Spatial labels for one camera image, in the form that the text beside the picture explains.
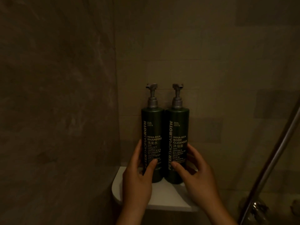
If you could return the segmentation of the person's right hand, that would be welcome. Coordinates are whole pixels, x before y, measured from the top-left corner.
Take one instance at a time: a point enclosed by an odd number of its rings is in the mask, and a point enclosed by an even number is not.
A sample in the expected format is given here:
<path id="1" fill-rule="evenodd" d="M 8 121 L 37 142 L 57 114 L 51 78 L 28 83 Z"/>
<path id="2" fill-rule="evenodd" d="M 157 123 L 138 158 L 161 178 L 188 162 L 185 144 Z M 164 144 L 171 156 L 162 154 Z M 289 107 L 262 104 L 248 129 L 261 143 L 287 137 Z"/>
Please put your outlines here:
<path id="1" fill-rule="evenodd" d="M 187 161 L 191 162 L 197 171 L 191 168 L 191 178 L 182 180 L 191 199 L 203 209 L 210 202 L 219 201 L 215 177 L 212 168 L 196 148 L 188 143 L 187 150 Z"/>

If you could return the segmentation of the person's left hand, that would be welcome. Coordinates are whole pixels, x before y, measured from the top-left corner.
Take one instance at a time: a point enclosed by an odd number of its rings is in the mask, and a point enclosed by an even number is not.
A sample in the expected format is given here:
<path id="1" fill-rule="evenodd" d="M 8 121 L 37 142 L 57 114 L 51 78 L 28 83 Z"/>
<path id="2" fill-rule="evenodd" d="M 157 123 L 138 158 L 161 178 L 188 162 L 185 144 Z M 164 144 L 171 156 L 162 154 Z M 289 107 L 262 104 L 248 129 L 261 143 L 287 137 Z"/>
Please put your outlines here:
<path id="1" fill-rule="evenodd" d="M 139 140 L 130 161 L 123 173 L 123 206 L 128 208 L 147 208 L 152 195 L 152 178 L 144 178 L 138 171 L 142 141 Z"/>

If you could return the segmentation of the dark green pump bottle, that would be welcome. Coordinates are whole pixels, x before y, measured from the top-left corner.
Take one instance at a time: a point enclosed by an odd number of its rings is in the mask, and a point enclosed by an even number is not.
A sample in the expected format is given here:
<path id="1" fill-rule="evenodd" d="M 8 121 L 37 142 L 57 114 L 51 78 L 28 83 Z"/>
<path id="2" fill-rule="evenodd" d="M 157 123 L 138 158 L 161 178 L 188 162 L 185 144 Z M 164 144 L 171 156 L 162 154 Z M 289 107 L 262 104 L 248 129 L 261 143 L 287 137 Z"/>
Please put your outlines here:
<path id="1" fill-rule="evenodd" d="M 157 87 L 156 83 L 147 84 L 146 88 L 150 90 L 150 96 L 147 106 L 141 109 L 143 174 L 153 159 L 158 160 L 153 172 L 152 183 L 157 183 L 163 179 L 162 146 L 164 109 L 158 106 L 158 100 L 155 97 Z"/>
<path id="2" fill-rule="evenodd" d="M 186 168 L 190 110 L 183 107 L 183 100 L 180 96 L 183 84 L 174 83 L 172 88 L 175 90 L 175 97 L 171 108 L 165 110 L 165 136 L 167 137 L 165 179 L 171 184 L 178 185 L 183 181 L 171 163 L 177 162 Z"/>

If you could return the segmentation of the person's left forearm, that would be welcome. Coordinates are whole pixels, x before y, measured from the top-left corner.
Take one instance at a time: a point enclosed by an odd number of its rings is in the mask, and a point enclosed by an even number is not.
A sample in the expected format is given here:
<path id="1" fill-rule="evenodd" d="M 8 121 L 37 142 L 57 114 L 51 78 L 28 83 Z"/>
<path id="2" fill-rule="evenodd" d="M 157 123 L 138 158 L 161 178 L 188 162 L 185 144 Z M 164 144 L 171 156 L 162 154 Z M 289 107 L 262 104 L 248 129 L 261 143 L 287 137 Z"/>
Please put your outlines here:
<path id="1" fill-rule="evenodd" d="M 123 207 L 115 225 L 141 225 L 145 208 Z"/>

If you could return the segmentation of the person's right forearm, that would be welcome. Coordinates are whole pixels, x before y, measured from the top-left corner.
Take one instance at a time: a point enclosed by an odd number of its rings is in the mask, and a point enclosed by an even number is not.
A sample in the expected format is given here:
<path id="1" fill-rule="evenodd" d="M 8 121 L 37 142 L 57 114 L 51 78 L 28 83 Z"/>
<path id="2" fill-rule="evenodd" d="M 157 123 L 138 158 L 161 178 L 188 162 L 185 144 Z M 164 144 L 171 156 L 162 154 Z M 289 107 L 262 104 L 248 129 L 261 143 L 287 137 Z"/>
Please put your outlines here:
<path id="1" fill-rule="evenodd" d="M 221 201 L 210 202 L 203 210 L 211 225 L 238 225 Z"/>

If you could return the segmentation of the white corner shelf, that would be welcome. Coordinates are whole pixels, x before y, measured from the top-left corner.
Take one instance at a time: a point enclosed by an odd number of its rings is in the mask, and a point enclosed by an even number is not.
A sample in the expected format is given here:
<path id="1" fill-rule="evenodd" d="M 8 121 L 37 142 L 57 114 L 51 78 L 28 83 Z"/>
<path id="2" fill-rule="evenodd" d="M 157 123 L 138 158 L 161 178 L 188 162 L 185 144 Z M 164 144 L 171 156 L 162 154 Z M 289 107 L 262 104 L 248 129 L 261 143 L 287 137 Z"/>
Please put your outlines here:
<path id="1" fill-rule="evenodd" d="M 112 194 L 118 204 L 122 204 L 122 181 L 126 167 L 121 166 L 112 184 Z M 164 178 L 152 184 L 152 196 L 147 209 L 197 212 L 199 207 L 191 200 L 184 183 L 174 185 L 167 182 Z"/>

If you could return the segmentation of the chrome shower faucet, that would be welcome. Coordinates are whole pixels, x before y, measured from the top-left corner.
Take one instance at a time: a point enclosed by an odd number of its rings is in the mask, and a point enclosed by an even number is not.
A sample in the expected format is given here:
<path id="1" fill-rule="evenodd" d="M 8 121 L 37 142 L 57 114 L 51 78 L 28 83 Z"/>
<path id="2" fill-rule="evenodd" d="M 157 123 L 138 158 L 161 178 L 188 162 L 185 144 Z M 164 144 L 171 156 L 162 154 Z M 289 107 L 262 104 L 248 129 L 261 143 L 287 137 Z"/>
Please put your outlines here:
<path id="1" fill-rule="evenodd" d="M 239 225 L 300 225 L 300 199 L 291 202 L 286 215 L 272 211 L 262 199 L 256 200 Z"/>

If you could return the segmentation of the metal shower rail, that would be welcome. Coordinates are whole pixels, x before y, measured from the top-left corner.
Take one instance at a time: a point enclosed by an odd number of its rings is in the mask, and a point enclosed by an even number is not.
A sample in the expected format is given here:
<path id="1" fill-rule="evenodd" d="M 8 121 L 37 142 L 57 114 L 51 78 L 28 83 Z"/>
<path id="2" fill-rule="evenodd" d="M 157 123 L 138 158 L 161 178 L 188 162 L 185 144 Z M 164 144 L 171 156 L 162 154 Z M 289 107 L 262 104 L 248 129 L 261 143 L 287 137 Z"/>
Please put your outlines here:
<path id="1" fill-rule="evenodd" d="M 268 157 L 266 163 L 264 164 L 262 170 L 260 171 L 247 199 L 241 210 L 240 216 L 238 218 L 238 224 L 244 225 L 246 218 L 251 212 L 254 202 L 258 199 L 259 194 L 264 188 L 270 174 L 272 173 L 274 167 L 278 163 L 281 155 L 286 149 L 288 143 L 290 142 L 298 124 L 300 122 L 300 97 L 298 98 L 295 107 L 293 108 L 290 117 L 287 120 L 282 133 L 279 136 L 270 156 Z"/>

